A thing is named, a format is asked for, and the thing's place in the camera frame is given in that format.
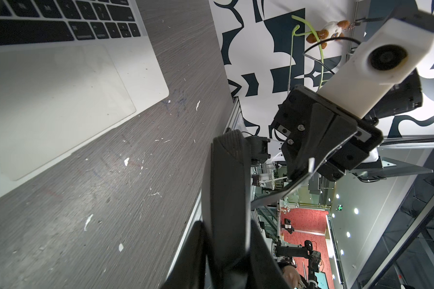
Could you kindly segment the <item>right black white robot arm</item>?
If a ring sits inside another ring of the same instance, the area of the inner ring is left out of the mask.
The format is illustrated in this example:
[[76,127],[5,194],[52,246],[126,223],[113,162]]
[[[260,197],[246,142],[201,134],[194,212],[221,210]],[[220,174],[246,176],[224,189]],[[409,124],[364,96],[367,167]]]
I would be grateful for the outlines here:
[[278,106],[271,128],[286,136],[281,150],[290,183],[255,199],[253,209],[278,202],[310,180],[315,173],[331,182],[362,168],[373,149],[383,142],[377,128],[381,118],[410,112],[423,105],[416,71],[396,84],[364,118],[358,118],[321,95],[298,85]]

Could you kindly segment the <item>black wireless mouse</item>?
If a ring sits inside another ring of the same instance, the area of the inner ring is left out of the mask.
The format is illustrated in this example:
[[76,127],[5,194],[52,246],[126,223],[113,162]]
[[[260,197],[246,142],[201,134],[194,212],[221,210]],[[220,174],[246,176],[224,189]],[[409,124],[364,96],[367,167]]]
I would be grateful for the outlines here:
[[250,276],[251,148],[231,130],[213,139],[202,183],[202,216],[212,285],[245,289]]

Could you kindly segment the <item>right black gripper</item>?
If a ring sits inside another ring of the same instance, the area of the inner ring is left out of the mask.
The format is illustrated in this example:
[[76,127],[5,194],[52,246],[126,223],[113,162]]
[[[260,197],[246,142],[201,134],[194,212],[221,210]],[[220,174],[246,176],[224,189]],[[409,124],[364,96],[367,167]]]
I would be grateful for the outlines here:
[[337,181],[358,167],[383,142],[381,130],[302,85],[278,106],[271,129],[286,137],[282,144],[291,183],[251,202],[273,204],[294,193],[315,172]]

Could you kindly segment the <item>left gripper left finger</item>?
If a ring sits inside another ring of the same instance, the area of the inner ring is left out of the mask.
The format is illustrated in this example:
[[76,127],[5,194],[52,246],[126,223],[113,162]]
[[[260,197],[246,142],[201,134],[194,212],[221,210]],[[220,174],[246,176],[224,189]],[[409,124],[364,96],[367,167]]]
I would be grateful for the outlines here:
[[206,230],[202,221],[193,224],[171,274],[162,289],[203,289],[206,276]]

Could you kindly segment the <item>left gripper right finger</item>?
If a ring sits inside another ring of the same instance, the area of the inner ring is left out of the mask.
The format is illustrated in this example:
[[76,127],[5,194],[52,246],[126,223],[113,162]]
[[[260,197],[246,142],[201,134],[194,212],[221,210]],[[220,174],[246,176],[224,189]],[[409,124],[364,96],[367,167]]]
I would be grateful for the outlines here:
[[274,261],[265,238],[261,235],[258,224],[251,221],[250,233],[250,268],[248,289],[288,289],[282,271]]

